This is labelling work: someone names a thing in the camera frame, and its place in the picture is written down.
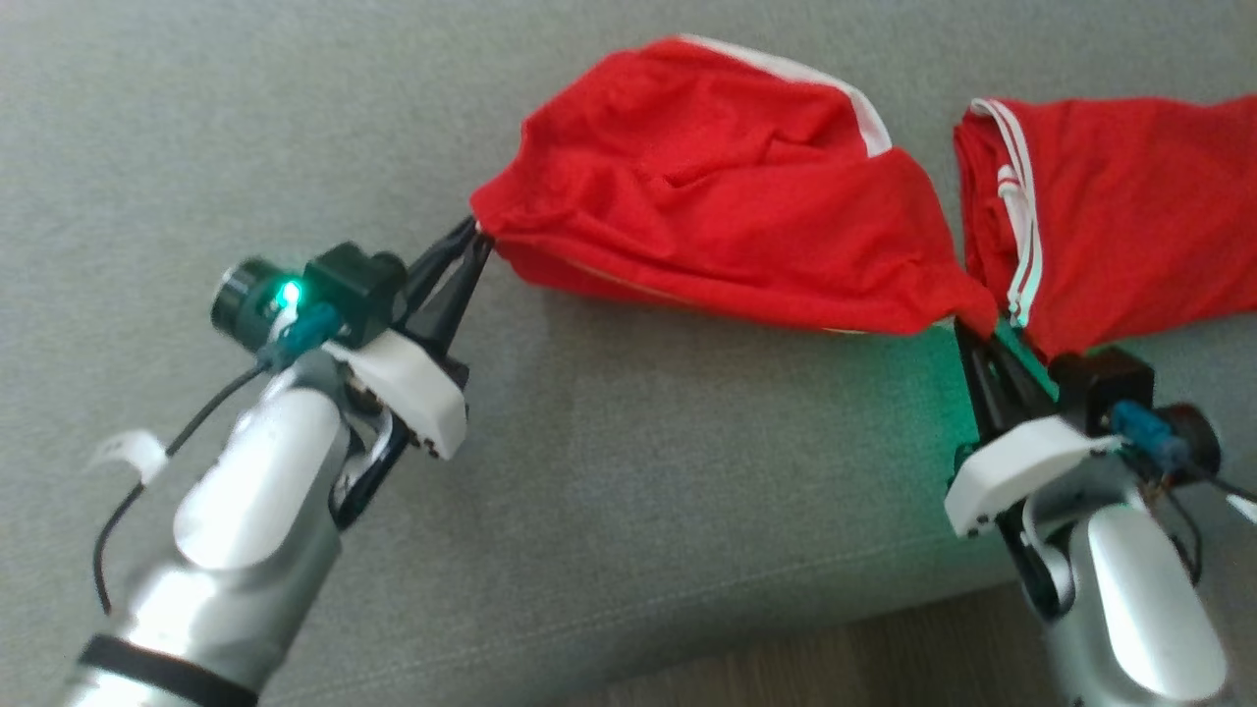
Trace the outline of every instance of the camera lens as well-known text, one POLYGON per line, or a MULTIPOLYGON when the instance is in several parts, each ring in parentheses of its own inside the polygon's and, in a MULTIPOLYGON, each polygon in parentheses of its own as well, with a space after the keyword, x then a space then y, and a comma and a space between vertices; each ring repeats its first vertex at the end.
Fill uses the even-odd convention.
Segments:
POLYGON ((266 343, 279 313, 295 303, 289 302, 295 282, 295 274, 261 258, 250 258, 222 276, 210 308, 210 323, 246 350, 258 351, 266 343))

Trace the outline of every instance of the wooden floor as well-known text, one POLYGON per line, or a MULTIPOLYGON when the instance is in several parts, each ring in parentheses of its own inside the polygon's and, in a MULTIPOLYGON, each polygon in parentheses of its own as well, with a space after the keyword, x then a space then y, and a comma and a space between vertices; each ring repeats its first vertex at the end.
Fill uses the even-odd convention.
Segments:
POLYGON ((561 707, 1060 707, 1019 590, 678 665, 561 707))

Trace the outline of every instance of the blue connector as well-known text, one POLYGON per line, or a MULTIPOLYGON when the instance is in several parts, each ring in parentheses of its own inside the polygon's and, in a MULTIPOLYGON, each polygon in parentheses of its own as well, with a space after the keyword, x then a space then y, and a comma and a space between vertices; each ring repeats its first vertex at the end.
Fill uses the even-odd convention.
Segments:
POLYGON ((1138 403, 1123 400, 1114 405, 1109 428, 1146 454, 1163 474, 1172 474, 1192 460, 1187 442, 1174 434, 1165 420, 1138 403))
POLYGON ((258 362, 270 371, 292 366, 308 351, 313 351, 341 331, 339 312, 327 302, 319 302, 302 312, 275 341, 258 350, 258 362))

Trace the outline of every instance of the black strap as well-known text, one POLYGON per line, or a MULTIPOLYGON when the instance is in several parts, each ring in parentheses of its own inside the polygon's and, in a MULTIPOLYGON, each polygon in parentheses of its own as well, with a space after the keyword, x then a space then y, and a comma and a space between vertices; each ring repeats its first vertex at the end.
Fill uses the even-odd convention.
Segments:
POLYGON ((200 707, 255 707, 258 693, 162 653, 137 648, 112 635, 94 635, 79 664, 117 673, 165 689, 200 707))

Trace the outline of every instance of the couch cushion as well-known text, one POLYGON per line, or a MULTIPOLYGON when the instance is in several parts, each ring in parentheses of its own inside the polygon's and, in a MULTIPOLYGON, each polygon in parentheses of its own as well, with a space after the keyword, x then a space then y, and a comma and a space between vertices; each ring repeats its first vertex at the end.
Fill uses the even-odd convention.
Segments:
MULTIPOLYGON (((168 438, 248 365, 209 326, 219 274, 346 238, 417 253, 508 162, 519 120, 608 50, 685 30, 848 77, 955 228, 949 128, 969 97, 1252 91, 1251 20, 1172 0, 4 4, 5 702, 50 691, 101 621, 89 547, 129 479, 85 476, 89 449, 132 426, 168 438)), ((1251 318, 1138 345, 1166 399, 1229 425, 1249 483, 1253 350, 1251 318)), ((473 367, 463 454, 395 472, 268 703, 537 703, 1009 576, 943 515, 972 434, 944 331, 585 302, 494 262, 454 352, 473 367)), ((230 418, 123 522, 118 591, 230 418)))

